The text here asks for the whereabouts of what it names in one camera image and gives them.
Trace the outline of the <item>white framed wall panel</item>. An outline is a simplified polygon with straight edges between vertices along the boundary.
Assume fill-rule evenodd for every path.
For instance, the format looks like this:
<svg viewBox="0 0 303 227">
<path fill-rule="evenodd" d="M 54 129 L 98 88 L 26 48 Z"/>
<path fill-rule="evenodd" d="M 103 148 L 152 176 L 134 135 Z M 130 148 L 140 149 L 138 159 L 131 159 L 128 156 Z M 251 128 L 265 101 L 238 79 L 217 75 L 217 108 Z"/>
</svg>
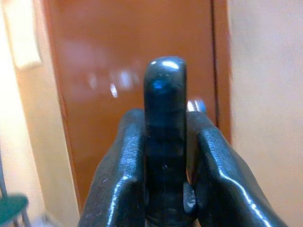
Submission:
<svg viewBox="0 0 303 227">
<path fill-rule="evenodd" d="M 2 0 L 14 65 L 23 70 L 42 63 L 34 0 Z"/>
</svg>

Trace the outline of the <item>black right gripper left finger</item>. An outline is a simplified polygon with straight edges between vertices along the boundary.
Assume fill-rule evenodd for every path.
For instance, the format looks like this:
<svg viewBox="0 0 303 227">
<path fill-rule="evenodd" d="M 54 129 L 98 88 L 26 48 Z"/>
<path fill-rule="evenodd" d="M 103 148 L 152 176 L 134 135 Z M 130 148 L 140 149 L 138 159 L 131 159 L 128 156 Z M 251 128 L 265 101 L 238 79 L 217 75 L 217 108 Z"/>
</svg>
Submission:
<svg viewBox="0 0 303 227">
<path fill-rule="evenodd" d="M 145 226 L 144 145 L 144 112 L 132 109 L 96 169 L 77 227 Z"/>
</svg>

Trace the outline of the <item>brown wooden door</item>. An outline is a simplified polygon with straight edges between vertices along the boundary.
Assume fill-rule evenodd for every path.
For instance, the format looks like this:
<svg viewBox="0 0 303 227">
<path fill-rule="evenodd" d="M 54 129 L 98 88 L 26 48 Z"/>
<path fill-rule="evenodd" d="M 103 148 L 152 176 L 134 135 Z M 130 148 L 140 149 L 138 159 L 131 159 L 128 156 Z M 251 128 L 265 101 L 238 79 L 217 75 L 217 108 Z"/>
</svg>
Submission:
<svg viewBox="0 0 303 227">
<path fill-rule="evenodd" d="M 146 65 L 187 63 L 198 99 L 231 141 L 228 0 L 42 0 L 79 210 L 122 115 L 143 107 Z"/>
</svg>

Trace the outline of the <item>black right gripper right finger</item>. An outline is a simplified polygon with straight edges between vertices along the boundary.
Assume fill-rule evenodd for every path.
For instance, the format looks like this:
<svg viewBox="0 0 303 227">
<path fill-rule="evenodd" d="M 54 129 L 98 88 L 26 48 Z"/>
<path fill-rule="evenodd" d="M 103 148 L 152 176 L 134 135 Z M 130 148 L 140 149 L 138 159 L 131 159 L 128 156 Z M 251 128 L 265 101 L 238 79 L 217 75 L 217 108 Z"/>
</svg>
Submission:
<svg viewBox="0 0 303 227">
<path fill-rule="evenodd" d="M 187 113 L 187 156 L 202 227 L 288 227 L 247 163 L 201 112 Z"/>
</svg>

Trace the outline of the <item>green seat chair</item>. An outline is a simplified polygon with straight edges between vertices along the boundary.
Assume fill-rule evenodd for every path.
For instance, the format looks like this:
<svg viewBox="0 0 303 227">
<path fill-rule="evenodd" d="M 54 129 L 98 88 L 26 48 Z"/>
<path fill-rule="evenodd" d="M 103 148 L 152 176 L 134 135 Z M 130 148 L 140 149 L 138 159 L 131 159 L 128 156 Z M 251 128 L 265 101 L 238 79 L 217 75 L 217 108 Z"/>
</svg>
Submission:
<svg viewBox="0 0 303 227">
<path fill-rule="evenodd" d="M 18 217 L 22 216 L 24 227 L 31 227 L 30 220 L 27 214 L 27 207 L 29 204 L 28 198 L 24 194 L 10 194 L 8 195 L 1 153 L 0 153 L 0 227 L 6 227 L 9 224 L 13 224 L 14 227 L 19 227 Z"/>
</svg>

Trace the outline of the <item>black broom handle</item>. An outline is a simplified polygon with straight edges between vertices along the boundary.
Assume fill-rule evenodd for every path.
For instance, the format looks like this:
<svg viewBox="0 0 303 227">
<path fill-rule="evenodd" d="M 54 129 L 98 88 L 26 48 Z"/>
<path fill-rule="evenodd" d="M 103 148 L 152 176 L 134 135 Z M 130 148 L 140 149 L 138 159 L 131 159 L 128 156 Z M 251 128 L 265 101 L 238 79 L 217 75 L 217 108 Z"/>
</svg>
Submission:
<svg viewBox="0 0 303 227">
<path fill-rule="evenodd" d="M 146 206 L 148 227 L 192 227 L 184 209 L 187 183 L 186 63 L 152 60 L 144 74 Z"/>
</svg>

